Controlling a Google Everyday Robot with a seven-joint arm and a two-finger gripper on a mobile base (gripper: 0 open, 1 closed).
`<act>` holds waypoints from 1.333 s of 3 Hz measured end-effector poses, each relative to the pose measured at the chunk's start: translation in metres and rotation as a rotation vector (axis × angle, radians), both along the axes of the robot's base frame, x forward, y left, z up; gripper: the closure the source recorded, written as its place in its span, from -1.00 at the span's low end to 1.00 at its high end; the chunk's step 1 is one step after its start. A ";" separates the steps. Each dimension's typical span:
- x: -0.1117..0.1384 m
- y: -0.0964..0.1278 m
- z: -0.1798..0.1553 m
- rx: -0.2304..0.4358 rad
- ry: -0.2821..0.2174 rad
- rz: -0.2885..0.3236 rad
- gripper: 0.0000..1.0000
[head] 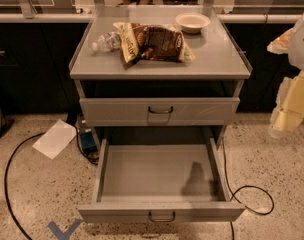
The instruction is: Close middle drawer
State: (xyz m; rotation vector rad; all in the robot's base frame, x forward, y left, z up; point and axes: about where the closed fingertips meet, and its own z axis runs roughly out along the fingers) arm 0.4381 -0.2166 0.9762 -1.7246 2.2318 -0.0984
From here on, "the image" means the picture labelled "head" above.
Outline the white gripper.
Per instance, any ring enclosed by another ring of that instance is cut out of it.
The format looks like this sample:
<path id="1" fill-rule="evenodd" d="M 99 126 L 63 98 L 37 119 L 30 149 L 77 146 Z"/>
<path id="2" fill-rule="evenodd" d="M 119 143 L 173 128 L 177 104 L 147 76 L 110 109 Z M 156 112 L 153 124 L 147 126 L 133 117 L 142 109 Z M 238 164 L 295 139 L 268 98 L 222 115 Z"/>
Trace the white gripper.
<path id="1" fill-rule="evenodd" d="M 304 13 L 293 29 L 285 31 L 267 46 L 273 54 L 287 54 L 291 65 L 304 70 Z M 294 78 L 285 77 L 280 84 L 273 109 L 269 134 L 280 139 L 294 132 L 304 120 L 304 71 Z"/>

